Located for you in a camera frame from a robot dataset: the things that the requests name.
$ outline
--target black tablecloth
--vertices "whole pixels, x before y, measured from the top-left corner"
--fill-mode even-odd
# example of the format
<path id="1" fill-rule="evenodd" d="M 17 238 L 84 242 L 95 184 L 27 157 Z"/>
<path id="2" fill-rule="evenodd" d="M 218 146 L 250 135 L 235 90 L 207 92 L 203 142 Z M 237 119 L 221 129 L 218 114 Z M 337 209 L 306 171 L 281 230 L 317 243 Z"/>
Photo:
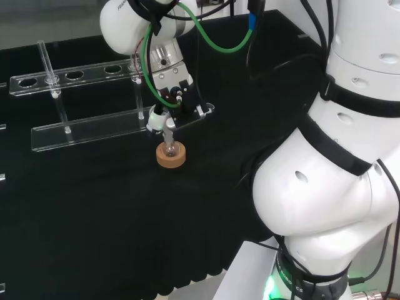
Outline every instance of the black tablecloth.
<path id="1" fill-rule="evenodd" d="M 204 21 L 222 47 L 245 35 L 247 16 Z M 318 51 L 277 11 L 266 13 L 254 71 Z M 194 71 L 196 33 L 178 39 Z M 48 45 L 54 69 L 124 59 L 101 36 Z M 185 165 L 158 167 L 146 132 L 31 151 L 31 128 L 58 123 L 49 94 L 11 97 L 0 90 L 0 283 L 8 299 L 154 299 L 227 269 L 241 243 L 269 231 L 251 195 L 234 190 L 244 158 L 296 127 L 314 99 L 320 70 L 291 64 L 262 84 L 249 82 L 247 48 L 219 54 L 201 43 L 199 86 L 216 112 L 175 134 Z M 0 83 L 42 71 L 36 46 L 0 51 Z M 130 79 L 62 92 L 70 119 L 134 109 Z M 154 103 L 143 92 L 146 106 Z"/>

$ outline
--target acrylic test tube rack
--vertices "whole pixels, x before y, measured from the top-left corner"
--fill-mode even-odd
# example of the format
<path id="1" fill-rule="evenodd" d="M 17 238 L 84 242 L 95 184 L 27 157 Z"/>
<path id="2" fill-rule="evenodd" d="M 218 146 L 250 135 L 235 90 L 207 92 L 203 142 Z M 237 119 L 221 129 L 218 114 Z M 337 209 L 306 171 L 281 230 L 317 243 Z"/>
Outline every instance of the acrylic test tube rack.
<path id="1" fill-rule="evenodd" d="M 60 123 L 32 128 L 31 146 L 33 151 L 45 151 L 100 139 L 113 138 L 146 130 L 150 107 L 143 108 L 139 74 L 141 70 L 137 57 L 123 61 L 105 62 L 81 67 L 53 70 L 44 41 L 37 42 L 44 72 L 13 76 L 9 92 L 16 97 L 35 93 L 50 93 L 54 99 Z M 79 120 L 68 120 L 65 112 L 62 89 L 87 84 L 131 78 L 137 109 Z"/>

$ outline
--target small glass bottle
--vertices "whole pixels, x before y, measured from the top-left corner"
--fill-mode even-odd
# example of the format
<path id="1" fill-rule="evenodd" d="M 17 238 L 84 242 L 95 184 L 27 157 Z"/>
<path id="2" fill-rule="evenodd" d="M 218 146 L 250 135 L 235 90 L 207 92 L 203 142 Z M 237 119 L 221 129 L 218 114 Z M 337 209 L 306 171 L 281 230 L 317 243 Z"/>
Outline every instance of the small glass bottle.
<path id="1" fill-rule="evenodd" d="M 169 129 L 164 129 L 164 142 L 162 144 L 162 153 L 169 158 L 178 156 L 181 152 L 181 148 L 177 142 L 174 141 L 173 132 Z"/>

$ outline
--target blue connector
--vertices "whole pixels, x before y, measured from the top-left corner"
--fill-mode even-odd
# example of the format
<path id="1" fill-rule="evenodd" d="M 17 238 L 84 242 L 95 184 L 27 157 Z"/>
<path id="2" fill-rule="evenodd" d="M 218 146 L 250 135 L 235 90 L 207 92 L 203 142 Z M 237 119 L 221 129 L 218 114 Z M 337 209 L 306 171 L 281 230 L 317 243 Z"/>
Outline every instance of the blue connector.
<path id="1" fill-rule="evenodd" d="M 256 19 L 257 19 L 257 17 L 250 12 L 249 13 L 249 29 L 256 30 Z"/>

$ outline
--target green cable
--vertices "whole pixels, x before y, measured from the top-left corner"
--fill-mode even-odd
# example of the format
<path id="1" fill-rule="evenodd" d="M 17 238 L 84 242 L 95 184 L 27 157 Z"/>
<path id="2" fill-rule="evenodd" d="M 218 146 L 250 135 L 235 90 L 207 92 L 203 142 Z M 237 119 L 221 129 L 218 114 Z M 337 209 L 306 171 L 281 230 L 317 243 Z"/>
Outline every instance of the green cable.
<path id="1" fill-rule="evenodd" d="M 143 48 L 142 48 L 142 55 L 140 57 L 140 60 L 142 61 L 142 68 L 143 68 L 143 75 L 144 75 L 144 79 L 146 80 L 147 85 L 150 88 L 150 91 L 154 94 L 154 96 L 161 102 L 163 103 L 165 106 L 169 107 L 169 108 L 178 108 L 179 105 L 177 104 L 171 104 L 168 103 L 167 101 L 165 101 L 156 91 L 156 89 L 154 88 L 154 86 L 151 84 L 151 81 L 149 79 L 149 74 L 148 74 L 148 67 L 146 64 L 146 60 L 144 59 L 144 55 L 146 53 L 146 45 L 148 44 L 148 40 L 150 37 L 150 32 L 151 32 L 151 24 L 149 25 L 146 35 L 144 36 L 144 40 L 143 40 Z"/>
<path id="2" fill-rule="evenodd" d="M 226 48 L 222 48 L 219 47 L 218 45 L 216 45 L 212 40 L 210 40 L 210 38 L 208 37 L 208 35 L 206 34 L 206 32 L 204 31 L 203 27 L 201 26 L 200 22 L 197 20 L 196 16 L 193 14 L 193 12 L 183 3 L 179 3 L 179 6 L 181 6 L 190 16 L 190 18 L 192 18 L 192 20 L 194 21 L 194 24 L 197 27 L 197 30 L 200 32 L 201 36 L 206 40 L 206 42 L 216 51 L 219 51 L 221 53 L 234 53 L 236 51 L 239 51 L 240 49 L 243 48 L 244 45 L 246 45 L 246 43 L 249 41 L 251 34 L 253 33 L 253 30 L 249 29 L 249 31 L 247 32 L 246 36 L 244 37 L 243 41 L 241 41 L 241 43 L 239 45 L 237 45 L 236 47 L 233 47 L 231 49 L 226 49 Z M 143 75 L 144 75 L 144 79 L 146 80 L 146 84 L 149 86 L 151 92 L 154 94 L 154 96 L 161 102 L 163 103 L 165 106 L 169 107 L 169 108 L 178 108 L 179 105 L 178 104 L 171 104 L 168 103 L 167 101 L 165 101 L 156 91 L 156 89 L 154 88 L 154 86 L 151 84 L 151 81 L 149 79 L 149 74 L 148 74 L 148 68 L 146 65 L 146 60 L 144 59 L 144 55 L 146 53 L 146 46 L 148 44 L 148 40 L 150 37 L 150 32 L 151 32 L 151 24 L 149 25 L 146 35 L 144 36 L 144 41 L 143 41 L 143 47 L 142 47 L 142 54 L 141 54 L 141 61 L 142 61 L 142 68 L 143 68 Z"/>
<path id="3" fill-rule="evenodd" d="M 210 38 L 208 37 L 208 35 L 206 34 L 206 32 L 204 31 L 203 27 L 201 27 L 200 22 L 197 20 L 196 16 L 193 14 L 193 12 L 183 3 L 179 2 L 178 6 L 181 6 L 190 16 L 190 18 L 192 18 L 193 22 L 195 23 L 197 30 L 201 33 L 201 35 L 203 36 L 203 38 L 206 40 L 206 42 L 216 51 L 222 52 L 222 53 L 233 53 L 236 52 L 240 49 L 243 48 L 244 45 L 246 45 L 246 43 L 249 41 L 251 34 L 253 33 L 253 30 L 249 29 L 249 31 L 247 32 L 246 36 L 244 37 L 243 41 L 237 45 L 236 47 L 233 47 L 231 49 L 225 49 L 222 47 L 219 47 L 218 45 L 214 44 L 214 42 L 212 40 L 210 40 Z"/>

